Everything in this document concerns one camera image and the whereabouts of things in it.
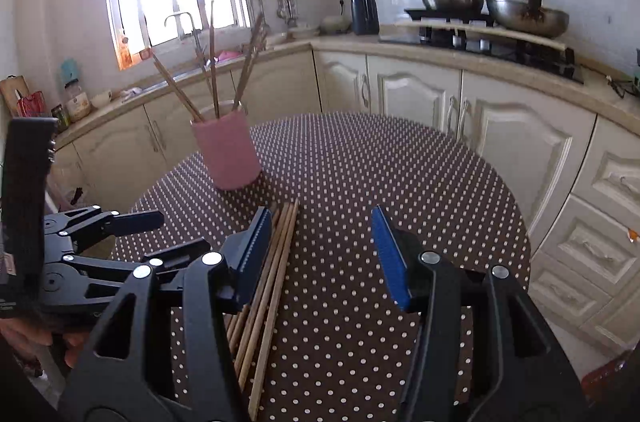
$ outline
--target human hand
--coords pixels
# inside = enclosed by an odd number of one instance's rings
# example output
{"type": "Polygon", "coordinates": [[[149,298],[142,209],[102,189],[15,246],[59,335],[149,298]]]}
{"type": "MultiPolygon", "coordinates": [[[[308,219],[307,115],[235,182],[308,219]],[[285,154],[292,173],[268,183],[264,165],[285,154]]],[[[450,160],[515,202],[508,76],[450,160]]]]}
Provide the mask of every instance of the human hand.
{"type": "MultiPolygon", "coordinates": [[[[50,346],[53,342],[49,330],[20,318],[0,319],[0,334],[2,334],[6,342],[27,361],[37,359],[37,351],[34,348],[34,344],[50,346]]],[[[63,336],[66,344],[69,345],[69,349],[65,354],[67,366],[71,368],[74,367],[88,336],[88,332],[69,333],[63,336]]]]}

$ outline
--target screw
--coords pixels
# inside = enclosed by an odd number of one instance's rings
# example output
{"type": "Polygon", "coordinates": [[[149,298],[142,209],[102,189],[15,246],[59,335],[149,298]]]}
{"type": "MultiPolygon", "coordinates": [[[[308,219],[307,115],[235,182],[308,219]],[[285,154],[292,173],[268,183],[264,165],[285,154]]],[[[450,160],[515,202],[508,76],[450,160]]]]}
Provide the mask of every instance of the screw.
{"type": "Polygon", "coordinates": [[[509,271],[506,267],[503,267],[501,265],[496,265],[494,268],[491,269],[491,274],[493,274],[498,279],[504,279],[509,275],[509,271]]]}
{"type": "Polygon", "coordinates": [[[148,265],[140,265],[133,269],[133,276],[137,277],[138,279],[147,277],[149,274],[151,274],[151,267],[149,267],[148,265]]]}
{"type": "Polygon", "coordinates": [[[429,263],[430,265],[435,265],[440,261],[440,255],[438,253],[432,253],[431,251],[427,251],[426,253],[422,253],[420,255],[420,259],[424,263],[429,263]]]}
{"type": "Polygon", "coordinates": [[[205,265],[217,265],[222,261],[222,255],[217,253],[216,251],[211,251],[210,253],[205,253],[202,255],[202,262],[205,265]]]}

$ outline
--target faucet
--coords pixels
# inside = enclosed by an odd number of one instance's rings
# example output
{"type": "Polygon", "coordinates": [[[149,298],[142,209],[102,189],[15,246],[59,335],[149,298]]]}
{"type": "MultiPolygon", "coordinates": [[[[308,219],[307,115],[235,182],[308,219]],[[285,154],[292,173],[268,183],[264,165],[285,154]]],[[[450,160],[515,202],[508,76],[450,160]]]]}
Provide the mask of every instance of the faucet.
{"type": "Polygon", "coordinates": [[[198,58],[198,62],[200,62],[200,65],[206,70],[207,68],[207,60],[204,56],[204,51],[202,50],[202,45],[200,44],[200,33],[202,32],[199,28],[196,28],[196,24],[193,21],[193,16],[191,15],[190,12],[188,11],[180,11],[180,12],[174,12],[174,14],[169,14],[165,19],[164,19],[164,26],[166,27],[166,22],[169,21],[169,18],[174,17],[176,23],[178,22],[178,19],[180,18],[180,16],[182,14],[186,14],[189,19],[191,20],[191,30],[193,31],[193,41],[195,42],[195,51],[196,51],[196,57],[198,58]]]}

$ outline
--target table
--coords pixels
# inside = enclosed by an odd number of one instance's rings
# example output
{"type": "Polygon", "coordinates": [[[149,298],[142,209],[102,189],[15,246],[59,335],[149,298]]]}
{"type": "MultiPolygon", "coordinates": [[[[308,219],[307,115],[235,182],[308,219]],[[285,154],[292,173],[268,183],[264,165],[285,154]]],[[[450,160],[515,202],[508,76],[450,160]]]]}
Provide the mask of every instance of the table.
{"type": "MultiPolygon", "coordinates": [[[[252,128],[264,169],[251,186],[216,190],[196,153],[133,208],[160,209],[164,227],[119,239],[113,257],[204,237],[213,247],[248,227],[257,206],[300,198],[300,212],[261,397],[261,421],[394,420],[417,332],[383,282],[370,213],[383,204],[397,227],[456,265],[500,263],[526,288],[530,246],[511,192],[495,170],[442,132],[404,119],[351,113],[301,115],[252,128]]],[[[175,336],[177,400],[188,377],[175,336]]],[[[472,320],[461,312],[457,401],[464,402],[472,320]]]]}

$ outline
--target stove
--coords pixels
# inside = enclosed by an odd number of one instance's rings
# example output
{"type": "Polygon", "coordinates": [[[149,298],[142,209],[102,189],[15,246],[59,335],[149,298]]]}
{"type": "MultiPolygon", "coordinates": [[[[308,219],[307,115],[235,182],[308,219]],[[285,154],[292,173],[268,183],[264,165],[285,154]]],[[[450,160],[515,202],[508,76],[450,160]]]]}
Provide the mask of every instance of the stove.
{"type": "Polygon", "coordinates": [[[500,29],[500,36],[496,36],[495,31],[489,33],[483,30],[493,28],[495,22],[490,15],[480,12],[448,13],[429,9],[405,9],[405,12],[414,22],[428,19],[429,23],[425,27],[416,27],[416,34],[380,36],[381,43],[433,46],[494,57],[582,84],[579,71],[576,70],[574,51],[562,43],[505,29],[500,29]],[[482,27],[466,27],[466,30],[462,30],[456,29],[456,24],[480,24],[482,27]],[[473,32],[472,38],[467,38],[467,32],[473,32]]]}

